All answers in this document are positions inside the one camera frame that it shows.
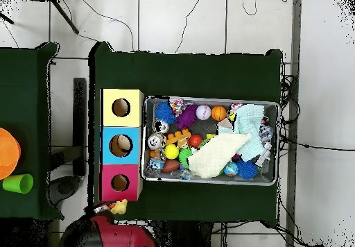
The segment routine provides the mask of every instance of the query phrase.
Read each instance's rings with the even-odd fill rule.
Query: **table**
[[[89,54],[89,200],[98,203],[100,88],[145,95],[280,100],[282,53],[227,55],[113,52],[97,42]],[[117,219],[277,222],[277,183],[268,187],[144,181],[137,202]]]
[[[21,157],[12,174],[30,173],[33,188],[16,194],[0,187],[0,217],[61,219],[47,198],[50,171],[47,74],[57,44],[35,49],[0,48],[0,127],[21,145]]]

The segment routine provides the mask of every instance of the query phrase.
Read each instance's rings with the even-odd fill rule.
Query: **green cup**
[[[29,173],[13,175],[3,179],[3,189],[16,193],[28,193],[33,186],[33,177]]]

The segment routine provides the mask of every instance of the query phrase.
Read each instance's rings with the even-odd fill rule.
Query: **light blue cloth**
[[[246,142],[237,153],[247,162],[263,153],[263,144],[259,136],[261,120],[263,119],[264,106],[247,104],[238,108],[234,122],[234,129],[218,127],[219,133],[251,134],[252,138]]]

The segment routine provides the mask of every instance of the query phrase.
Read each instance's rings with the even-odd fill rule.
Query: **metal tray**
[[[178,169],[171,173],[162,173],[160,170],[152,170],[147,167],[150,156],[150,149],[148,148],[148,137],[153,133],[153,120],[155,118],[155,108],[159,103],[168,99],[181,98],[187,103],[194,103],[197,105],[207,104],[209,107],[215,105],[223,105],[228,110],[230,104],[235,102],[241,102],[244,104],[257,104],[263,105],[265,108],[265,115],[269,118],[268,125],[274,130],[274,136],[271,139],[271,156],[270,161],[265,160],[262,169],[251,180],[245,180],[242,177],[236,175],[234,177],[222,175],[214,178],[204,179],[200,176],[191,176],[189,180],[181,179],[182,170]],[[143,104],[144,122],[142,126],[142,156],[141,156],[141,175],[145,180],[160,181],[160,182],[196,182],[196,183],[209,183],[209,184],[225,184],[225,185],[258,185],[258,186],[270,186],[275,183],[277,179],[278,171],[278,137],[279,137],[279,125],[277,122],[280,119],[280,106],[275,102],[267,101],[245,101],[238,99],[206,99],[206,98],[190,98],[190,97],[177,97],[177,96],[147,96],[144,99]],[[179,130],[175,125],[172,125],[168,133],[174,133]],[[200,134],[205,139],[206,134],[216,134],[216,121],[211,117],[205,121],[199,119],[189,126],[191,134]]]

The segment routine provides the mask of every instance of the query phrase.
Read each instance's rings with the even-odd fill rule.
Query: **pink cube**
[[[138,164],[104,164],[101,201],[137,201],[142,185]]]

